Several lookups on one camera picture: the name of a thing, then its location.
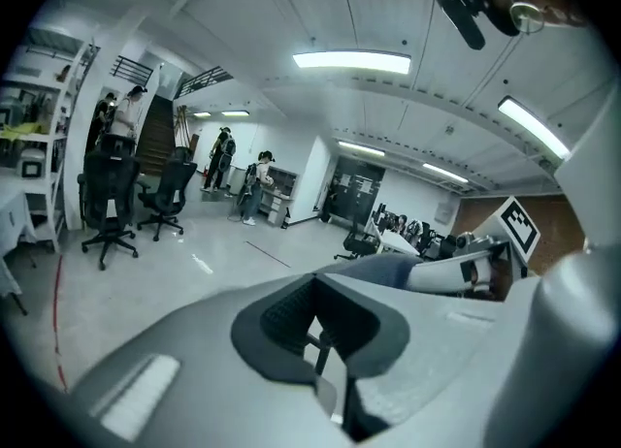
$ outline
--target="red line on floor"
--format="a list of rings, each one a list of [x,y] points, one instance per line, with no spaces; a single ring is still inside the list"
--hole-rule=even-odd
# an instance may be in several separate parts
[[[54,282],[54,303],[51,311],[51,324],[54,330],[54,352],[56,358],[56,369],[58,370],[58,378],[65,391],[68,392],[65,374],[60,364],[60,347],[58,346],[58,287],[60,286],[60,269],[62,267],[62,255],[58,258],[58,267],[56,268],[56,281]]]

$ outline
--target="person in white shirt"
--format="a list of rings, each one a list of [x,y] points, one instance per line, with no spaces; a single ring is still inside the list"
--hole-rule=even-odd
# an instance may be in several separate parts
[[[274,180],[268,176],[268,170],[270,169],[270,162],[272,162],[273,156],[271,151],[262,151],[259,153],[259,163],[256,166],[256,181],[252,184],[250,189],[250,198],[245,203],[244,208],[244,223],[246,226],[254,226],[255,222],[252,215],[255,215],[261,205],[261,198],[263,197],[263,190],[261,185],[272,186]]]
[[[134,86],[121,100],[114,112],[113,124],[110,127],[110,134],[128,136],[136,139],[138,127],[138,102],[146,93],[147,89],[142,86]]]

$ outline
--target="yellow object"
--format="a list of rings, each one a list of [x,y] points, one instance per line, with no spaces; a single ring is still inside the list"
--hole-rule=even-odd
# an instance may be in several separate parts
[[[42,125],[40,122],[25,122],[16,127],[5,126],[4,131],[0,133],[0,139],[14,142],[24,134],[38,133],[41,129]]]

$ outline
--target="ceiling light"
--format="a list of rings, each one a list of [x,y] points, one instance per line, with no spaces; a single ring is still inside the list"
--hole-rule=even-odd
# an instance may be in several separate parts
[[[360,144],[347,143],[347,142],[339,142],[339,144],[343,148],[351,148],[356,151],[364,151],[365,153],[371,153],[372,155],[379,155],[380,157],[384,156],[384,152],[380,149],[368,148],[366,146],[361,146]]]
[[[435,171],[439,174],[444,174],[445,176],[449,176],[452,177],[455,180],[458,180],[459,182],[468,182],[467,179],[461,177],[461,176],[457,176],[454,173],[450,173],[449,171],[445,171],[444,169],[441,169],[440,167],[436,167],[435,165],[431,165],[431,164],[423,164],[423,167],[425,169],[430,169],[432,171]]]
[[[293,55],[293,60],[302,69],[309,67],[351,67],[407,74],[410,57],[380,51],[341,50],[300,53]]]
[[[223,112],[222,115],[226,115],[227,117],[248,117],[249,113],[246,111],[230,111]]]
[[[535,137],[550,148],[557,157],[565,158],[570,154],[570,151],[561,143],[561,140],[554,136],[545,125],[510,96],[503,98],[501,103],[498,104],[498,110],[535,135]]]

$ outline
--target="white column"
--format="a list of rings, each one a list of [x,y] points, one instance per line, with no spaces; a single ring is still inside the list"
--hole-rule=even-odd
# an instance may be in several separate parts
[[[133,7],[127,11],[106,34],[101,44],[101,49],[82,82],[80,94],[76,100],[76,107],[71,118],[71,126],[67,136],[67,149],[65,151],[63,191],[65,218],[67,220],[67,228],[70,230],[76,230],[81,227],[77,178],[78,174],[82,172],[86,139],[88,138],[88,130],[93,112],[95,111],[95,105],[97,105],[104,81],[110,73],[114,61],[127,40],[146,16],[147,10],[141,6]]]

